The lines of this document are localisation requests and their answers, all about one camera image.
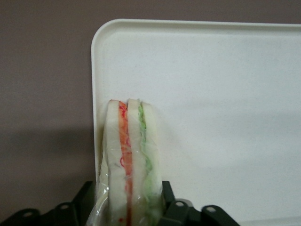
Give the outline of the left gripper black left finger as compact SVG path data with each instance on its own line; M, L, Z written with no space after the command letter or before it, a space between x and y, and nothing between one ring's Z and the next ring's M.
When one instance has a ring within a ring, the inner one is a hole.
M80 226L85 226L95 204L95 182L86 181L72 200Z

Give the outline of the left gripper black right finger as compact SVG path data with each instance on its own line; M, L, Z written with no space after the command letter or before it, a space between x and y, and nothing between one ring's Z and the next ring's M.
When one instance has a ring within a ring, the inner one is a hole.
M164 215L159 220L160 226L184 226L187 222L189 207L182 201L177 201L169 181L163 181Z

